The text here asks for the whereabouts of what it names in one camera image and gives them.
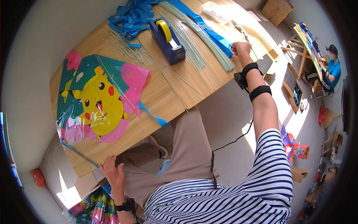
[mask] pikachu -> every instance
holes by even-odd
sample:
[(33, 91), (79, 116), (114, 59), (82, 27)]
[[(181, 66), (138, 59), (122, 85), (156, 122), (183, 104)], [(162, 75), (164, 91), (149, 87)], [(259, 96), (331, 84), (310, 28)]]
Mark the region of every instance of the pikachu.
[(122, 119), (129, 119), (130, 116), (123, 111), (121, 95), (108, 81), (102, 67), (97, 66), (95, 73), (83, 90), (64, 90), (61, 95), (69, 93), (82, 103), (83, 113), (79, 115), (79, 120), (83, 125), (90, 125), (100, 142), (101, 136), (111, 133)]

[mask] yellow tape roll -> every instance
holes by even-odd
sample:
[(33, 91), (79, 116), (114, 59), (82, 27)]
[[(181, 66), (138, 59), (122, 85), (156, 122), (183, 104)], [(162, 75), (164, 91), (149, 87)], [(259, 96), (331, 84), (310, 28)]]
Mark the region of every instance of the yellow tape roll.
[(159, 29), (159, 27), (163, 30), (164, 32), (164, 37), (166, 40), (166, 43), (169, 44), (169, 41), (171, 41), (171, 32), (169, 30), (168, 25), (165, 23), (164, 20), (160, 19), (156, 22), (157, 28)]

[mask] black cap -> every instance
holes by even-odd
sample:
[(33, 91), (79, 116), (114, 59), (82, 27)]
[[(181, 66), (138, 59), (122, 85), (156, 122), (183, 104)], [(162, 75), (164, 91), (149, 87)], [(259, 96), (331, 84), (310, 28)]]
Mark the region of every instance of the black cap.
[(331, 44), (329, 47), (326, 47), (326, 50), (328, 50), (328, 51), (334, 53), (336, 56), (338, 56), (338, 50), (333, 44)]

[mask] kite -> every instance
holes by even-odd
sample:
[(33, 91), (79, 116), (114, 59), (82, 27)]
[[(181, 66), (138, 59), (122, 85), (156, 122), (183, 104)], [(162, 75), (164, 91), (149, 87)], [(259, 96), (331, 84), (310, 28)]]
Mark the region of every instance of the kite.
[(71, 51), (63, 62), (57, 101), (62, 140), (118, 140), (131, 112), (140, 118), (140, 95), (150, 70), (101, 55)]

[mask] clear plastic container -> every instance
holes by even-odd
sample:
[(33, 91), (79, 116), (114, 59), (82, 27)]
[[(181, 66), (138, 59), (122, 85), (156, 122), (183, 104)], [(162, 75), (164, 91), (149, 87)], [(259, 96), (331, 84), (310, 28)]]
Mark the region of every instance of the clear plastic container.
[(213, 17), (220, 24), (225, 24), (232, 20), (227, 5), (218, 5), (212, 1), (208, 1), (205, 4), (202, 4), (200, 8), (203, 13)]

